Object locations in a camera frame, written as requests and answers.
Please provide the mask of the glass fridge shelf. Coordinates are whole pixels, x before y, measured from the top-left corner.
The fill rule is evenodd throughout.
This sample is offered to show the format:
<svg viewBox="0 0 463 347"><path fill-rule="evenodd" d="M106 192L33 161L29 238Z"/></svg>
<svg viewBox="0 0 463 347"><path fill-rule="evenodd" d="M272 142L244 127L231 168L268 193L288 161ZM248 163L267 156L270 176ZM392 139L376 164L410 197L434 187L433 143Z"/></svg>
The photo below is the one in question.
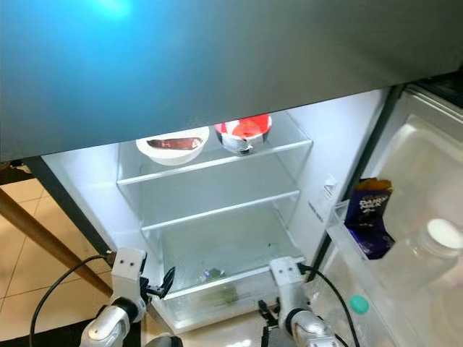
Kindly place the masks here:
<svg viewBox="0 0 463 347"><path fill-rule="evenodd" d="M267 142L259 143L249 153L233 153L225 149L214 130L211 130L211 136L202 151L192 155L189 161L178 165L156 162L138 150L133 141L119 143L116 182L119 185L140 183L162 176L199 171L209 166L231 164L266 155L276 156L290 174L297 174L301 171L305 156L310 152L313 142L287 112L273 113L271 119L273 124L267 135Z"/></svg>
<svg viewBox="0 0 463 347"><path fill-rule="evenodd" d="M175 224L185 223L185 222L195 220L195 219L199 219L199 218L212 217L212 215L218 215L219 213L225 213L225 212L229 212L229 211L240 210L240 209L245 208L245 207L265 204L265 202L275 202L275 201L287 199L287 198L290 198L290 197L297 197L299 194L300 194L300 192L297 189L297 191L287 192L286 194L278 194L278 195L274 195L274 196L268 196L268 197L265 197L265 198L252 200L250 202L243 202L242 204L226 206L226 207L211 210L211 211L206 211L206 212L202 212L202 213L198 213L198 214L194 214L194 215L189 215L189 217L176 218L176 219L171 219L171 220L168 220L168 221L165 221L165 222L162 222L162 223L155 223L155 224L146 225L146 226L143 226L141 228L141 231L150 232L150 231L154 231L155 229L165 228L165 227L169 227L169 226L172 226L172 225L175 225Z"/></svg>

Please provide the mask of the grey fridge lower door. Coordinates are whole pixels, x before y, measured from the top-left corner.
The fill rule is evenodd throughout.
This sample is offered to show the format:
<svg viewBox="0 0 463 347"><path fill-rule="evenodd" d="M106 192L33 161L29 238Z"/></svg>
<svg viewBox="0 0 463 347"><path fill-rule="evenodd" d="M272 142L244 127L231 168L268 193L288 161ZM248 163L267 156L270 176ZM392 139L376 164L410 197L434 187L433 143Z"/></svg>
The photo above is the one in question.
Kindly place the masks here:
<svg viewBox="0 0 463 347"><path fill-rule="evenodd" d="M463 232L463 96L420 84L371 90L294 107L289 115L312 141L298 178L290 232L312 265L359 294L370 314L357 318L366 345L463 347L463 254L420 290L399 292L411 267L370 260L344 227L349 193L360 179L386 179L384 213L396 241L447 220Z"/></svg>

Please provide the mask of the steel grey fridge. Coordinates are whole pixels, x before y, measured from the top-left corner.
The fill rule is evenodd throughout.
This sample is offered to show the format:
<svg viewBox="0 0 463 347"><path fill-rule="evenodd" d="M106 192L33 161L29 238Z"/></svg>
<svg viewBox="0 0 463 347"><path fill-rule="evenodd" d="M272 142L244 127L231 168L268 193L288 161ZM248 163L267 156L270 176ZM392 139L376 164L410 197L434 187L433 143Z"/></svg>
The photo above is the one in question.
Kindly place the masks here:
<svg viewBox="0 0 463 347"><path fill-rule="evenodd" d="M1 158L32 166L97 250L145 250L153 281L308 262L290 232L308 154L297 174L266 155L119 185L119 143L463 67L463 0L2 0L0 21Z"/></svg>

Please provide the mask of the clear crisper drawer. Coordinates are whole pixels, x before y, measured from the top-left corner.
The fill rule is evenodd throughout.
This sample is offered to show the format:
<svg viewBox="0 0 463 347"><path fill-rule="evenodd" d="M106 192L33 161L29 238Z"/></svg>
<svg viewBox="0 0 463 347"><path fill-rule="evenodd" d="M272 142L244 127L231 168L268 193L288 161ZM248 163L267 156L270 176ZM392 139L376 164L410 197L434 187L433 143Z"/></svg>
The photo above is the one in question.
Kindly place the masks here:
<svg viewBox="0 0 463 347"><path fill-rule="evenodd" d="M202 284L200 275L206 269L223 269L224 280ZM229 267L206 265L205 267L178 269L173 287L165 298L155 302L155 310L173 333L186 333L238 315L257 310L258 300L272 301L278 296L276 284L269 272L268 264L258 265L244 271L232 273ZM234 284L240 299L228 307L205 308L198 304L199 296L210 287Z"/></svg>

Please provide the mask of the green vegetable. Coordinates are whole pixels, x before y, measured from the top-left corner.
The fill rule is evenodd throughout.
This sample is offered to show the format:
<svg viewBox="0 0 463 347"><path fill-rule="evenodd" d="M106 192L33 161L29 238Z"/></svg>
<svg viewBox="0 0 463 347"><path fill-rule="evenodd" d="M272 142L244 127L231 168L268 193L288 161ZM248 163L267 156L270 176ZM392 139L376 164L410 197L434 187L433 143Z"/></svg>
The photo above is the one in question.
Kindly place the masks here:
<svg viewBox="0 0 463 347"><path fill-rule="evenodd" d="M211 268L206 269L200 275L202 284L224 280L227 275L223 269ZM200 307L208 309L218 307L228 307L234 305L240 299L237 288L234 284L223 284L219 286L210 287L204 291L199 297L198 304Z"/></svg>

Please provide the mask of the teal capped clear bottle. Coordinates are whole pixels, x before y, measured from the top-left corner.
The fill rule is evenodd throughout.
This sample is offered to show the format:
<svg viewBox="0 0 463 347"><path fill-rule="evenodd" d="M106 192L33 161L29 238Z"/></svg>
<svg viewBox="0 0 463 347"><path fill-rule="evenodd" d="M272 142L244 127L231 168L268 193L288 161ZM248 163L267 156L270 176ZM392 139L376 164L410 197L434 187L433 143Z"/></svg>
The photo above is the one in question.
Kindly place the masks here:
<svg viewBox="0 0 463 347"><path fill-rule="evenodd" d="M353 326L361 347L380 347L379 318L376 317L373 305L361 295L354 295L348 301L351 309Z"/></svg>

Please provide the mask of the white bowl with brown food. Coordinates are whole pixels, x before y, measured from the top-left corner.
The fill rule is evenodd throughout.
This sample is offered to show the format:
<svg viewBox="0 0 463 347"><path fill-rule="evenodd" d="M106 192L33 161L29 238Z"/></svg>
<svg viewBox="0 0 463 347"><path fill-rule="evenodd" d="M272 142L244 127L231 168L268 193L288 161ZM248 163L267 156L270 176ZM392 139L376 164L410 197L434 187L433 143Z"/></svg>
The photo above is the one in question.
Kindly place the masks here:
<svg viewBox="0 0 463 347"><path fill-rule="evenodd" d="M165 166L186 164L201 153L211 132L208 127L179 130L135 141L136 148L153 162Z"/></svg>

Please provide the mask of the dark blue chocolate pouch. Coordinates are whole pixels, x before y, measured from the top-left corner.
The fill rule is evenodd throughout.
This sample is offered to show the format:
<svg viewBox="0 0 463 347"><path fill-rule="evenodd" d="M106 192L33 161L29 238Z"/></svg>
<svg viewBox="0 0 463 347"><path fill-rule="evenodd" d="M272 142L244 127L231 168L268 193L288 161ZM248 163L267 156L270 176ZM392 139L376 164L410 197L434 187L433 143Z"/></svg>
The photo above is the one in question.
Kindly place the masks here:
<svg viewBox="0 0 463 347"><path fill-rule="evenodd" d="M383 221L391 194L391 181L378 178L360 179L351 192L344 227L370 260L383 258L396 243Z"/></svg>

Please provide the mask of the light wooden table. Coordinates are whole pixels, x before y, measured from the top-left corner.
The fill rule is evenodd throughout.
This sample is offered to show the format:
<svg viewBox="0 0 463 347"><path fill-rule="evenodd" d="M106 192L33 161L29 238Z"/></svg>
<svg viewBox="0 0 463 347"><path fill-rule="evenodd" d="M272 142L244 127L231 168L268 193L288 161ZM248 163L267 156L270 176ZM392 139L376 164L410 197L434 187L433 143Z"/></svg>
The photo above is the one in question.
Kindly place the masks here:
<svg viewBox="0 0 463 347"><path fill-rule="evenodd" d="M72 219L34 179L32 171L19 161L1 163L2 195L14 208L14 219L2 216L2 232L12 244L1 255L2 295L14 296L49 287L72 261L97 251L84 238Z"/></svg>

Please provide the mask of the white capped plastic bottle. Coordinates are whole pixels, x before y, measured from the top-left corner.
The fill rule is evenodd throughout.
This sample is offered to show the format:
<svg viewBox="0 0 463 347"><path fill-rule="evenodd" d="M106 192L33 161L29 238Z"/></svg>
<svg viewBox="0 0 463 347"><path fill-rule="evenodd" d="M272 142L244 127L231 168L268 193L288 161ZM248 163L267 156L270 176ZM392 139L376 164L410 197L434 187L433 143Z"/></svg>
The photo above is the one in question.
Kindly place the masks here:
<svg viewBox="0 0 463 347"><path fill-rule="evenodd" d="M422 231L402 240L381 258L383 287L391 296L414 296L456 264L463 231L446 219L430 219Z"/></svg>

